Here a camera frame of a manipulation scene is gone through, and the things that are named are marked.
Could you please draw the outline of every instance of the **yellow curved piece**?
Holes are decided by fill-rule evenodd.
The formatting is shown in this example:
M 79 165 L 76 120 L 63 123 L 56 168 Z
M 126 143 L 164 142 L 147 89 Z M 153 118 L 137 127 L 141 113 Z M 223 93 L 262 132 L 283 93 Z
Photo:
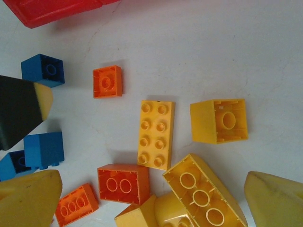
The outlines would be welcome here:
M 303 226 L 303 183 L 249 172 L 244 191 L 257 227 Z
M 49 227 L 61 191 L 57 170 L 0 182 L 0 226 Z
M 169 192 L 155 201 L 154 212 L 160 227 L 196 227 L 173 192 Z

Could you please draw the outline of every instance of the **red plastic piece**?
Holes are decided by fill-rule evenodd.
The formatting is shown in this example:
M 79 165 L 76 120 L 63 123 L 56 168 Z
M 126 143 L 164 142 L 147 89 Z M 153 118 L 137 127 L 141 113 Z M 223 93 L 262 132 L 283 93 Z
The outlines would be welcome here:
M 122 69 L 116 65 L 93 70 L 94 98 L 122 96 Z
M 119 0 L 3 0 L 29 28 L 38 27 Z
M 148 168 L 108 164 L 98 168 L 100 199 L 141 205 L 150 197 Z
M 98 200 L 89 183 L 86 183 L 59 200 L 55 215 L 60 227 L 96 211 Z

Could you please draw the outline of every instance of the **yellow brick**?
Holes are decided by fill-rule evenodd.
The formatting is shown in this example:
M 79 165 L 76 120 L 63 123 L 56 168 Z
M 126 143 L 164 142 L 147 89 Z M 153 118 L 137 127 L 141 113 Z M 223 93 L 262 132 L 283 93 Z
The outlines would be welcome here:
M 197 227 L 173 192 L 158 197 L 154 211 L 160 227 Z
M 248 226 L 236 200 L 197 155 L 187 155 L 163 177 L 199 227 Z
M 257 227 L 303 226 L 303 183 L 249 172 L 244 191 Z
M 153 195 L 141 206 L 130 205 L 127 207 L 115 217 L 117 227 L 158 227 L 154 214 L 156 198 Z
M 61 192 L 58 170 L 0 182 L 0 226 L 49 227 Z
M 244 99 L 194 103 L 190 116 L 193 141 L 217 144 L 248 139 Z
M 171 161 L 175 103 L 142 101 L 138 164 L 168 170 Z

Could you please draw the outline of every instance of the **lego duplo brick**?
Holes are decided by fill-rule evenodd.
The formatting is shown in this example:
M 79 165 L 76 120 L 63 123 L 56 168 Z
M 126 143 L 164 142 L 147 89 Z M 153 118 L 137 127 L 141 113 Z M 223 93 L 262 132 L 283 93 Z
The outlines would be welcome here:
M 302 226 L 303 183 L 249 172 L 244 191 L 257 227 Z
M 116 65 L 93 70 L 94 98 L 122 96 L 122 69 Z
M 154 204 L 156 196 L 152 195 L 145 203 L 130 205 L 115 217 L 117 227 L 159 227 Z
M 55 215 L 60 227 L 89 215 L 99 208 L 98 200 L 89 183 L 59 200 Z
M 7 153 L 0 160 L 0 180 L 5 181 L 14 177 L 31 174 L 35 171 L 25 166 L 24 150 Z
M 190 105 L 193 141 L 225 143 L 248 139 L 244 99 L 218 99 Z
M 248 226 L 236 200 L 197 155 L 187 155 L 163 177 L 198 226 Z
M 23 142 L 28 167 L 47 169 L 64 161 L 62 132 L 29 135 Z
M 22 79 L 37 82 L 48 87 L 65 83 L 63 61 L 43 54 L 37 54 L 21 63 Z
M 117 0 L 4 0 L 18 19 L 35 28 L 81 12 L 97 9 Z
M 62 192 L 58 170 L 45 170 L 0 183 L 1 227 L 49 227 Z
M 174 102 L 142 101 L 138 164 L 149 168 L 170 168 Z
M 144 166 L 108 164 L 98 168 L 102 200 L 143 204 L 150 196 L 149 170 Z

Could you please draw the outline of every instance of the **yellow 2x4 brick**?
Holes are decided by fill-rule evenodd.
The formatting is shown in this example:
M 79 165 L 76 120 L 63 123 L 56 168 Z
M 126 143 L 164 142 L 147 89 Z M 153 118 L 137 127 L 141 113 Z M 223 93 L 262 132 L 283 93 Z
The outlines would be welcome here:
M 142 101 L 138 164 L 149 168 L 170 168 L 175 103 Z

